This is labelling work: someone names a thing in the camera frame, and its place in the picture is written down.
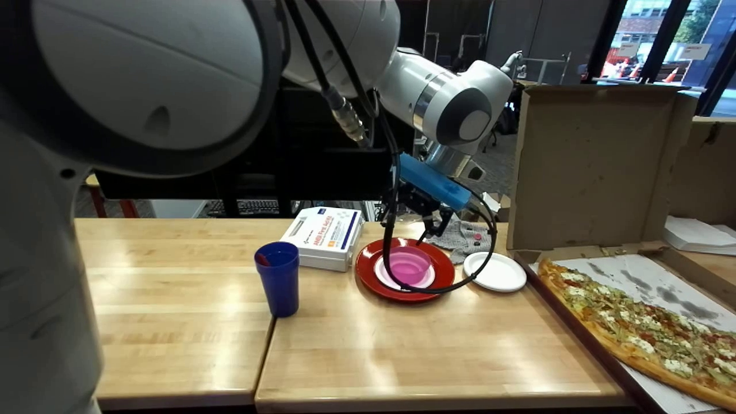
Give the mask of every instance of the cardboard box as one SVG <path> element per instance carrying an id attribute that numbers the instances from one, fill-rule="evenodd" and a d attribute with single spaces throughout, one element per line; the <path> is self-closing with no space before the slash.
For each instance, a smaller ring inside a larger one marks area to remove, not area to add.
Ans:
<path id="1" fill-rule="evenodd" d="M 527 87 L 508 251 L 522 265 L 541 255 L 644 255 L 674 278 L 697 283 L 692 297 L 706 290 L 699 299 L 734 311 L 734 285 L 713 285 L 715 274 L 662 244 L 667 214 L 736 221 L 736 129 L 695 120 L 695 104 L 672 87 Z M 672 403 L 644 391 L 554 294 L 534 285 L 639 405 Z M 674 400 L 667 409 L 702 409 L 688 398 Z"/>

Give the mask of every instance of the wooden table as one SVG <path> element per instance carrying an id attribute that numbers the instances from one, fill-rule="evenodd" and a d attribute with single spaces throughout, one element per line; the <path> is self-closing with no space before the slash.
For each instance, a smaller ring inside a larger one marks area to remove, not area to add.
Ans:
<path id="1" fill-rule="evenodd" d="M 104 407 L 253 405 L 271 315 L 253 248 L 274 221 L 78 219 Z"/>
<path id="2" fill-rule="evenodd" d="M 398 235 L 419 237 L 421 223 L 405 223 Z M 359 246 L 380 237 L 368 225 Z M 363 292 L 352 274 L 301 269 L 299 283 L 301 308 L 278 320 L 269 345 L 260 412 L 626 405 L 534 288 L 465 288 L 400 306 Z"/>

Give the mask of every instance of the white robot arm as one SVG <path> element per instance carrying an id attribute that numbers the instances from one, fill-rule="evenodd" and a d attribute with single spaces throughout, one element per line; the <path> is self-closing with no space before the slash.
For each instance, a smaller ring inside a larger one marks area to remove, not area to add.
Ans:
<path id="1" fill-rule="evenodd" d="M 209 170 L 253 143 L 281 76 L 317 87 L 292 23 L 274 5 L 0 0 L 5 412 L 97 409 L 101 354 L 71 221 L 87 170 Z M 488 133 L 511 90 L 497 69 L 478 62 L 455 76 L 396 48 L 391 0 L 322 7 L 384 108 L 442 143 L 472 145 Z M 331 87 L 357 97 L 324 30 L 301 9 Z"/>

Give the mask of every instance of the pizza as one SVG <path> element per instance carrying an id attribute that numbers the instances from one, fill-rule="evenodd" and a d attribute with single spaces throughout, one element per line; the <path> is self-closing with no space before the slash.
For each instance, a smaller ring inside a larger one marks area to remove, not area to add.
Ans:
<path id="1" fill-rule="evenodd" d="M 623 290 L 541 260 L 547 290 L 626 366 L 736 412 L 736 334 L 635 301 Z"/>

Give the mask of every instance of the red plate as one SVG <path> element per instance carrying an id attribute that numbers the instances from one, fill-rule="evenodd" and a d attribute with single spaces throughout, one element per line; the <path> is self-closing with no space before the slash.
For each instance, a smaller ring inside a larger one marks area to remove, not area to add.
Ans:
<path id="1" fill-rule="evenodd" d="M 437 294 L 423 294 L 423 292 L 405 292 L 405 290 L 391 290 L 384 285 L 375 274 L 375 262 L 382 258 L 382 239 L 370 242 L 361 248 L 357 262 L 354 262 L 354 276 L 366 285 L 373 294 L 403 301 L 403 304 L 419 304 L 419 301 L 432 301 L 439 299 Z M 416 246 L 421 248 L 435 269 L 435 281 L 428 288 L 449 288 L 455 281 L 455 267 L 453 262 L 432 244 L 416 244 L 416 239 L 393 239 L 391 246 Z"/>

